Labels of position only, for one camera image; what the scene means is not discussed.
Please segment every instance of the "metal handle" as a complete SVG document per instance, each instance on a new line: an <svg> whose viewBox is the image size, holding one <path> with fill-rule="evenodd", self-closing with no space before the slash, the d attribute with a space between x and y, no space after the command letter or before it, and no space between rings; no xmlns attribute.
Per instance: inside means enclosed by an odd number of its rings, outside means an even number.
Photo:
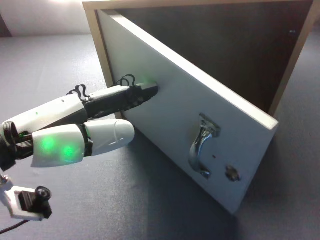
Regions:
<svg viewBox="0 0 320 240"><path fill-rule="evenodd" d="M200 162L201 149L208 139L218 137L220 130L218 125L200 113L200 131L190 148L188 162L191 168L205 179L209 179L211 171Z"/></svg>

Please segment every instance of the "gray fabric surface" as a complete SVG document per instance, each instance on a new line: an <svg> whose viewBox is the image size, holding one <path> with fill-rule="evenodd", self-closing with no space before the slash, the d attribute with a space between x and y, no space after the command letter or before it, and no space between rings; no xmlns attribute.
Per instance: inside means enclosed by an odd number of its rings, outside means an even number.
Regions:
<svg viewBox="0 0 320 240"><path fill-rule="evenodd" d="M235 217L137 132L127 147L74 165L18 162L6 173L17 186L51 189L53 215L0 239L318 239L319 43L314 31L276 113L278 132ZM0 76L0 122L76 84L105 88L90 35L0 39ZM0 229L18 222L0 206Z"/></svg>

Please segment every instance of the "wooden frame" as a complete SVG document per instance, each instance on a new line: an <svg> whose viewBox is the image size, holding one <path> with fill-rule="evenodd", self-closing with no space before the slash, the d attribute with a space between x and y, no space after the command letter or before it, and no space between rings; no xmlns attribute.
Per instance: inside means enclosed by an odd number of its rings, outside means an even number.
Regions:
<svg viewBox="0 0 320 240"><path fill-rule="evenodd" d="M114 9L134 9L134 8L158 8L158 7L176 7L176 6L197 6L197 5L215 5L215 4L243 4L243 3L266 3L266 2L292 2L298 0L99 0L83 1L83 7L86 12L93 41L97 50L103 75L106 79L107 87L114 84L112 71L110 69L108 50L101 31L97 10L114 10ZM304 21L302 30L297 39L285 72L273 98L268 114L273 116L279 105L279 102L285 92L289 79L293 73L300 53L305 45L307 37L312 30L314 22L320 14L320 0L312 2L308 15Z"/></svg>

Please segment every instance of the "white wall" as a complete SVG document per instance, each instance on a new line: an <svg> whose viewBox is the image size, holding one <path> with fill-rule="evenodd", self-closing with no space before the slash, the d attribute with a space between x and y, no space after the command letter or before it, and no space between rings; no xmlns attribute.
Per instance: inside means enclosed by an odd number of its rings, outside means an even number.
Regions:
<svg viewBox="0 0 320 240"><path fill-rule="evenodd" d="M82 0L0 0L13 37L91 34Z"/></svg>

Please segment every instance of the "open door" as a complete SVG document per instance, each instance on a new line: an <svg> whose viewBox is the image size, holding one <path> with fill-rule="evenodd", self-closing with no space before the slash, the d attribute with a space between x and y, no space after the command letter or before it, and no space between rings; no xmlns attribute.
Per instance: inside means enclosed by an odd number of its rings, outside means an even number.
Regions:
<svg viewBox="0 0 320 240"><path fill-rule="evenodd" d="M235 213L278 122L117 12L98 16L114 79L159 86L124 116Z"/></svg>

